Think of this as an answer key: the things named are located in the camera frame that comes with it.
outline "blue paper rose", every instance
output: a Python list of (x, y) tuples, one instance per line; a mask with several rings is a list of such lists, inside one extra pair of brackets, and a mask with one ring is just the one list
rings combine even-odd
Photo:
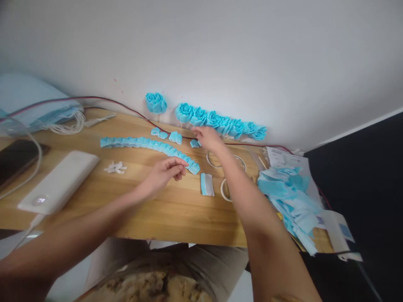
[(179, 104), (175, 109), (175, 115), (179, 122), (186, 123), (189, 122), (194, 114), (193, 106), (188, 103)]
[(245, 128), (244, 123), (241, 120), (233, 120), (231, 128), (228, 131), (230, 136), (233, 136), (234, 139), (239, 139), (243, 133)]
[(232, 120), (229, 117), (220, 117), (220, 125), (217, 128), (217, 132), (221, 134), (227, 134), (231, 126)]
[(210, 111), (207, 115), (206, 126), (213, 127), (217, 129), (220, 125), (221, 117), (215, 113), (215, 111)]
[(266, 136), (266, 131), (266, 127), (260, 127), (254, 133), (249, 134), (249, 137), (257, 141), (262, 141)]
[(159, 93), (147, 93), (146, 94), (147, 109), (155, 114), (161, 114), (167, 111), (167, 102), (164, 97)]
[(256, 132), (257, 127), (255, 125), (254, 122), (245, 122), (244, 124), (244, 129), (243, 129), (243, 133), (244, 134), (252, 134), (254, 132)]
[(207, 113), (202, 108), (197, 108), (194, 110), (194, 114), (190, 119), (190, 123), (195, 127), (204, 126), (207, 119)]

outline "person's arm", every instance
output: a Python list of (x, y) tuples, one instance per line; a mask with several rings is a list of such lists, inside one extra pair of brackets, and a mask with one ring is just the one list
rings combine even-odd
[(53, 282), (113, 235), (141, 204), (173, 177), (181, 180), (188, 164), (177, 157), (159, 161), (131, 192), (96, 211), (45, 231), (0, 261), (1, 301), (44, 301)]
[(209, 127), (194, 127), (201, 146), (221, 162), (231, 198), (248, 244), (254, 300), (271, 301), (290, 295), (306, 302), (321, 301), (312, 279), (283, 223), (239, 161)]

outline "black wall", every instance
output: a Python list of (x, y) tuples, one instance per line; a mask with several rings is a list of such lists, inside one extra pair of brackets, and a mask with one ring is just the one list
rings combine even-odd
[[(332, 210), (343, 214), (384, 301), (403, 287), (403, 113), (306, 153)], [(304, 256), (324, 301), (372, 301), (353, 261)]]

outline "red wire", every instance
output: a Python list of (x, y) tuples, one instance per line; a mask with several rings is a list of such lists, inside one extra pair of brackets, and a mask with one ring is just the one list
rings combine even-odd
[[(38, 102), (38, 103), (35, 103), (35, 104), (32, 104), (32, 105), (29, 105), (27, 107), (21, 108), (21, 109), (15, 111), (15, 112), (9, 114), (8, 116), (15, 116), (17, 114), (20, 114), (20, 113), (22, 113), (24, 111), (27, 111), (27, 110), (29, 110), (31, 108), (34, 108), (34, 107), (42, 105), (42, 104), (53, 103), (53, 102), (62, 102), (62, 101), (70, 101), (70, 100), (78, 100), (78, 99), (99, 99), (99, 100), (109, 101), (109, 102), (121, 105), (121, 106), (125, 107), (127, 110), (130, 110), (130, 111), (135, 112), (136, 114), (140, 115), (144, 120), (146, 120), (151, 125), (157, 127), (158, 129), (160, 129), (160, 130), (162, 130), (162, 131), (164, 131), (166, 133), (169, 133), (169, 134), (171, 133), (169, 131), (166, 131), (166, 130), (162, 129), (161, 127), (157, 126), (156, 124), (154, 124), (152, 121), (150, 121), (144, 115), (142, 115), (140, 112), (138, 112), (138, 111), (136, 111), (134, 109), (131, 109), (131, 108), (127, 107), (126, 105), (124, 105), (122, 103), (119, 103), (118, 101), (115, 101), (115, 100), (112, 100), (112, 99), (109, 99), (109, 98), (104, 98), (102, 96), (75, 96), (75, 97), (67, 97), (67, 98), (63, 98), (63, 99), (50, 99), (50, 100), (41, 101), (41, 102)], [(101, 107), (86, 107), (85, 109), (90, 109), (90, 108), (104, 109), (104, 108), (101, 108)], [(280, 145), (254, 145), (254, 144), (249, 144), (249, 143), (225, 143), (225, 144), (226, 145), (254, 146), (254, 147), (272, 147), (272, 148), (280, 147), (280, 148), (283, 148), (284, 150), (286, 150), (288, 153), (293, 154), (286, 147), (280, 146)], [(322, 190), (317, 185), (316, 185), (316, 187), (318, 188), (318, 190), (321, 193), (321, 195), (323, 196), (323, 198), (326, 200), (327, 206), (331, 210), (332, 208), (330, 207), (329, 201), (327, 200), (326, 196), (323, 194)]]

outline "person's hand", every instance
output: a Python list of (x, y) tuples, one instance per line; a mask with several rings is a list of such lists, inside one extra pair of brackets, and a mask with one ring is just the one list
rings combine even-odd
[(203, 148), (211, 152), (216, 152), (218, 148), (225, 146), (217, 131), (211, 127), (193, 127), (193, 134), (200, 141)]
[(147, 178), (136, 188), (136, 193), (141, 195), (141, 198), (150, 199), (158, 191), (165, 188), (171, 178), (176, 181), (182, 180), (186, 175), (186, 169), (189, 164), (178, 157), (169, 157), (157, 162), (152, 168), (151, 173)]

